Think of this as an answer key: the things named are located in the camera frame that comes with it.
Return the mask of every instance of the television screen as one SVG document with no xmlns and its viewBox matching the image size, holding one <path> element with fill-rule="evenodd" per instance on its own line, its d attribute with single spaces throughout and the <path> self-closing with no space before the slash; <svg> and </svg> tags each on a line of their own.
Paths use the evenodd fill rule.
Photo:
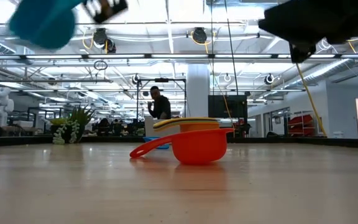
<svg viewBox="0 0 358 224">
<path fill-rule="evenodd" d="M 210 118 L 228 118 L 229 113 L 232 118 L 247 118 L 247 97 L 245 95 L 225 96 L 227 107 L 222 95 L 208 96 L 208 116 Z"/>
</svg>

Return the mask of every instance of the cable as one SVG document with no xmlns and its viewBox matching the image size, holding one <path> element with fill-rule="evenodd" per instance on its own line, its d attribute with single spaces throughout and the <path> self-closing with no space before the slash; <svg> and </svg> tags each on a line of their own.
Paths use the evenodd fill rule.
<svg viewBox="0 0 358 224">
<path fill-rule="evenodd" d="M 327 137 L 327 133 L 326 133 L 326 130 L 324 129 L 323 122 L 321 122 L 321 118 L 320 118 L 320 116 L 319 116 L 319 114 L 317 112 L 317 109 L 316 109 L 315 105 L 314 105 L 313 98 L 311 97 L 309 88 L 306 85 L 305 78 L 303 77 L 303 73 L 302 73 L 301 68 L 299 67 L 298 63 L 296 63 L 296 68 L 298 69 L 299 76 L 301 77 L 301 80 L 302 80 L 302 84 L 303 84 L 304 88 L 306 89 L 306 92 L 308 93 L 309 100 L 310 100 L 310 103 L 311 103 L 311 107 L 313 108 L 314 115 L 317 117 L 318 125 L 320 126 L 321 130 L 323 131 L 324 137 Z"/>
<path fill-rule="evenodd" d="M 228 15 L 227 13 L 227 2 L 226 0 L 224 0 L 224 7 L 226 9 L 226 15 Z M 229 22 L 229 16 L 227 17 L 227 28 L 229 28 L 229 38 L 230 38 L 230 50 L 231 50 L 231 58 L 233 61 L 233 70 L 234 70 L 234 80 L 236 82 L 236 91 L 237 91 L 237 96 L 239 94 L 239 85 L 237 83 L 237 74 L 236 74 L 236 63 L 234 61 L 234 52 L 233 52 L 233 43 L 231 40 L 231 30 L 230 30 L 230 22 Z"/>
<path fill-rule="evenodd" d="M 211 34 L 215 35 L 215 33 L 213 32 L 213 6 L 211 5 Z M 214 38 L 212 38 L 211 42 L 212 43 L 212 54 L 214 54 L 214 44 L 213 44 L 213 41 L 214 41 Z M 214 71 L 214 58 L 212 58 L 212 64 L 211 64 L 211 59 L 209 59 L 209 64 L 211 66 L 211 69 L 212 69 L 212 76 L 214 77 L 214 82 L 218 83 L 218 81 L 216 80 L 216 77 L 215 77 L 215 71 Z M 230 118 L 230 122 L 231 122 L 231 127 L 234 129 L 234 124 L 233 124 L 233 119 L 230 115 L 230 110 L 229 110 L 229 106 L 227 105 L 227 100 L 226 100 L 226 97 L 224 96 L 224 93 L 223 91 L 221 90 L 221 87 L 219 86 L 218 84 L 218 88 L 219 88 L 219 91 L 221 92 L 222 96 L 223 96 L 223 100 L 224 100 L 224 105 L 226 106 L 226 110 L 227 110 L 227 115 L 229 115 L 229 118 Z M 233 131 L 233 137 L 235 138 L 236 137 L 236 132 Z"/>
<path fill-rule="evenodd" d="M 351 49 L 353 50 L 353 52 L 355 54 L 357 54 L 357 52 L 356 52 L 355 48 L 353 47 L 352 43 L 350 41 L 348 41 L 347 43 L 349 43 L 349 46 L 351 46 Z"/>
<path fill-rule="evenodd" d="M 93 37 L 94 37 L 94 35 L 92 34 L 91 46 L 88 47 L 88 46 L 85 44 L 85 34 L 86 34 L 86 31 L 84 31 L 84 35 L 83 35 L 83 38 L 82 38 L 82 44 L 84 45 L 84 47 L 85 47 L 86 49 L 91 49 L 92 46 L 93 46 Z"/>
</svg>

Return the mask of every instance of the yellow cable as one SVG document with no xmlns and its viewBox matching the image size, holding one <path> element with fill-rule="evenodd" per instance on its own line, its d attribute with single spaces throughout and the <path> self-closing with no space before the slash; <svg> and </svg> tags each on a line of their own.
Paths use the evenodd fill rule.
<svg viewBox="0 0 358 224">
<path fill-rule="evenodd" d="M 84 31 L 84 35 L 82 36 L 82 44 L 84 45 L 84 47 L 85 47 L 86 49 L 91 49 L 92 46 L 93 46 L 93 34 L 92 34 L 92 40 L 91 40 L 91 46 L 90 46 L 90 47 L 88 47 L 88 46 L 85 44 L 85 34 L 86 34 L 86 31 Z"/>
<path fill-rule="evenodd" d="M 218 83 L 218 81 L 216 80 L 215 74 L 212 74 L 212 76 L 214 77 L 215 82 Z M 231 115 L 230 115 L 229 106 L 227 105 L 226 97 L 224 96 L 224 93 L 221 90 L 221 87 L 219 85 L 218 85 L 218 88 L 219 88 L 219 91 L 222 93 L 224 104 L 226 105 L 226 109 L 227 109 L 227 114 L 229 115 L 229 118 L 230 118 L 231 127 L 234 129 L 233 119 L 231 118 Z"/>
<path fill-rule="evenodd" d="M 356 52 L 356 50 L 354 49 L 354 47 L 353 47 L 353 45 L 352 45 L 352 43 L 350 42 L 350 41 L 347 41 L 348 43 L 349 43 L 349 45 L 351 46 L 351 49 L 353 50 L 353 52 L 355 53 L 355 54 L 357 54 L 357 52 Z"/>
<path fill-rule="evenodd" d="M 309 100 L 310 100 L 310 103 L 311 103 L 311 107 L 313 108 L 314 115 L 316 115 L 316 117 L 317 117 L 318 125 L 320 126 L 321 130 L 323 131 L 324 137 L 327 137 L 327 133 L 326 133 L 326 130 L 324 129 L 323 122 L 321 121 L 320 116 L 319 116 L 319 114 L 318 114 L 318 112 L 316 110 L 316 107 L 315 107 L 314 102 L 313 102 L 313 98 L 311 97 L 309 88 L 306 85 L 305 78 L 303 77 L 303 73 L 302 73 L 301 68 L 299 67 L 298 63 L 296 63 L 296 67 L 298 69 L 299 76 L 302 79 L 302 84 L 303 84 L 304 88 L 306 89 L 306 92 L 308 93 Z"/>
</svg>

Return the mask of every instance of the wooden table surface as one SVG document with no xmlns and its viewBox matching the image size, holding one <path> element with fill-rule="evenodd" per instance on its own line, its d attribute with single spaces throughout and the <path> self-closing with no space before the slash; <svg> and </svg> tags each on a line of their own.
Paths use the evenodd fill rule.
<svg viewBox="0 0 358 224">
<path fill-rule="evenodd" d="M 135 146 L 0 147 L 0 223 L 358 224 L 358 149 L 230 144 L 184 166 Z"/>
</svg>

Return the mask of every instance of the ceiling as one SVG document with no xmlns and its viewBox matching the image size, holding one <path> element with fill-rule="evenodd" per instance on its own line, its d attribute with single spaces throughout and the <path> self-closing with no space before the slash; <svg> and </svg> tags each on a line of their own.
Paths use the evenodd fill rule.
<svg viewBox="0 0 358 224">
<path fill-rule="evenodd" d="M 77 25 L 71 41 L 62 49 L 51 52 L 40 49 L 29 43 L 19 40 L 7 30 L 7 23 L 14 12 L 17 0 L 0 0 L 0 44 L 12 49 L 17 54 L 103 54 L 104 50 L 92 44 L 92 34 L 96 28 L 106 28 L 107 35 L 117 47 L 117 54 L 289 54 L 288 42 L 259 30 L 258 19 L 264 17 L 264 9 L 275 6 L 277 1 L 271 0 L 228 0 L 228 13 L 222 5 L 213 8 L 211 16 L 210 7 L 202 0 L 127 0 L 129 10 L 111 19 L 103 25 L 95 25 L 85 13 L 82 6 L 74 9 Z M 207 36 L 207 46 L 195 44 L 191 32 L 195 27 L 203 27 Z M 352 42 L 358 46 L 358 39 Z M 323 41 L 318 44 L 319 54 L 334 54 L 350 52 L 347 44 L 331 46 Z M 152 59 L 108 59 L 106 70 L 94 69 L 95 60 L 33 60 L 32 64 L 25 65 L 13 60 L 0 60 L 0 80 L 33 79 L 72 80 L 70 83 L 21 83 L 19 86 L 11 85 L 16 89 L 35 90 L 61 90 L 61 92 L 38 92 L 33 94 L 44 101 L 57 102 L 56 99 L 66 98 L 70 101 L 101 103 L 107 101 L 109 105 L 120 104 L 123 113 L 130 113 L 136 107 L 136 92 L 123 92 L 119 90 L 134 90 L 132 79 L 135 75 L 140 78 L 186 78 L 189 63 L 207 63 L 210 60 L 152 60 Z M 307 71 L 320 63 L 308 62 L 302 65 Z M 269 89 L 278 85 L 286 85 L 298 75 L 296 68 L 289 60 L 236 60 L 235 66 L 230 58 L 216 60 L 213 74 L 219 87 L 223 90 L 235 88 L 234 68 L 236 71 L 239 89 Z M 109 80 L 109 82 L 89 82 L 78 84 L 76 80 L 95 79 Z M 272 74 L 275 83 L 272 86 L 264 84 L 266 75 Z M 184 94 L 181 88 L 183 83 L 153 83 L 144 86 L 148 90 L 152 85 L 163 89 L 174 90 L 165 92 L 173 103 L 175 110 L 182 110 Z M 84 90 L 117 90 L 115 92 L 97 92 L 89 95 L 80 95 L 78 92 L 63 92 L 72 88 Z M 147 100 L 149 96 L 140 96 Z M 260 98 L 260 93 L 253 93 L 251 98 Z"/>
</svg>

